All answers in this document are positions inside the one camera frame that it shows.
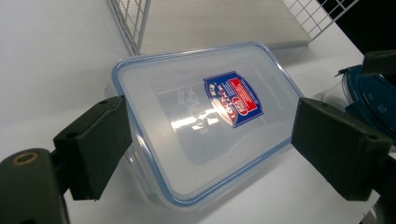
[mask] dark teal plastic lid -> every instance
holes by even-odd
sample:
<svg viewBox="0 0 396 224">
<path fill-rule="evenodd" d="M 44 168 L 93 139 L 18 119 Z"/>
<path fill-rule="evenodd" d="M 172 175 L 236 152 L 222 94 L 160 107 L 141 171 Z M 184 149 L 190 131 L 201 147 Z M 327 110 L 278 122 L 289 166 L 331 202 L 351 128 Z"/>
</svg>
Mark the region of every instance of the dark teal plastic lid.
<svg viewBox="0 0 396 224">
<path fill-rule="evenodd" d="M 396 88 L 380 75 L 362 76 L 361 65 L 348 68 L 346 85 L 353 103 L 346 112 L 396 142 Z"/>
</svg>

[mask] plastic food container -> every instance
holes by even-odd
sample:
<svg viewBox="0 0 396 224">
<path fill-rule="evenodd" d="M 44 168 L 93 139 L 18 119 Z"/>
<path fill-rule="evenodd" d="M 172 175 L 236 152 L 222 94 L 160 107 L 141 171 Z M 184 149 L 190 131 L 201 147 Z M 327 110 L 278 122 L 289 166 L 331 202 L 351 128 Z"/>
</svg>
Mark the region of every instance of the plastic food container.
<svg viewBox="0 0 396 224">
<path fill-rule="evenodd" d="M 175 209 L 213 202 L 289 144 L 302 96 L 257 43 L 126 60 L 107 91 L 128 101 L 145 192 Z"/>
<path fill-rule="evenodd" d="M 322 101 L 393 139 L 396 149 L 396 88 L 380 75 L 363 76 L 361 65 L 347 68 L 341 82 L 323 93 Z"/>
</svg>

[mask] clear plastic lid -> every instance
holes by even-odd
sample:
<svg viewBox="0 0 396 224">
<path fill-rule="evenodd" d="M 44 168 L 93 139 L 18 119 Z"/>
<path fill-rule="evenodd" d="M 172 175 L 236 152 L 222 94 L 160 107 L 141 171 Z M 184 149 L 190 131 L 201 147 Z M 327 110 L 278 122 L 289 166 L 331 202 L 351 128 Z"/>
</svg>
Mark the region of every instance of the clear plastic lid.
<svg viewBox="0 0 396 224">
<path fill-rule="evenodd" d="M 191 205 L 290 142 L 301 95 L 256 43 L 149 56 L 112 70 L 163 194 Z"/>
</svg>

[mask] metal wire basket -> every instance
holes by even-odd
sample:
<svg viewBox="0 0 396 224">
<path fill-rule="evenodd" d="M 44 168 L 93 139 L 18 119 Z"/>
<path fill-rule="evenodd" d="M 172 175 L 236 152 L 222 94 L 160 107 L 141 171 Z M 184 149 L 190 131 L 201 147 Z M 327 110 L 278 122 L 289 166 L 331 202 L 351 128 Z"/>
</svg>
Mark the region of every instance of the metal wire basket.
<svg viewBox="0 0 396 224">
<path fill-rule="evenodd" d="M 359 0 L 282 0 L 312 39 L 317 38 Z"/>
<path fill-rule="evenodd" d="M 151 0 L 107 1 L 112 8 L 129 52 L 131 55 L 140 54 Z M 285 4 L 312 39 L 315 39 L 359 0 L 279 1 Z"/>
<path fill-rule="evenodd" d="M 140 54 L 151 0 L 107 0 L 131 55 Z"/>
</svg>

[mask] sticker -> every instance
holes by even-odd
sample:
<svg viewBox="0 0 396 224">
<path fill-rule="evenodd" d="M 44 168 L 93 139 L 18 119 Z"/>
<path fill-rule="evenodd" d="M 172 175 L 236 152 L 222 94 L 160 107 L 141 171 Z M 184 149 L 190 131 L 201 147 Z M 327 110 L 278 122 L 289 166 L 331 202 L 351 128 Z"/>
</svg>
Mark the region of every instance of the sticker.
<svg viewBox="0 0 396 224">
<path fill-rule="evenodd" d="M 204 78 L 204 83 L 211 104 L 234 128 L 263 114 L 256 93 L 235 72 Z"/>
</svg>

